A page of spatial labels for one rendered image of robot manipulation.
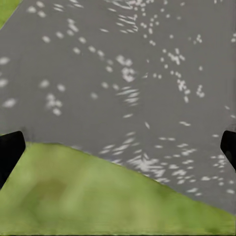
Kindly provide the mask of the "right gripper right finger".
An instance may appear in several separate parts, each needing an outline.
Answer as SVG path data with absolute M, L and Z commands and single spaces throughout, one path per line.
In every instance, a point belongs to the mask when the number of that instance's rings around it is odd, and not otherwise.
M 224 131 L 220 148 L 225 154 L 226 160 L 231 163 L 236 170 L 236 133 Z

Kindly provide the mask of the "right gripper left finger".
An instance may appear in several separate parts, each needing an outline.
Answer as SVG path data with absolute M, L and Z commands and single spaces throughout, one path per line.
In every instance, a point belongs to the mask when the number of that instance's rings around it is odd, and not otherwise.
M 0 136 L 0 190 L 26 149 L 21 131 Z

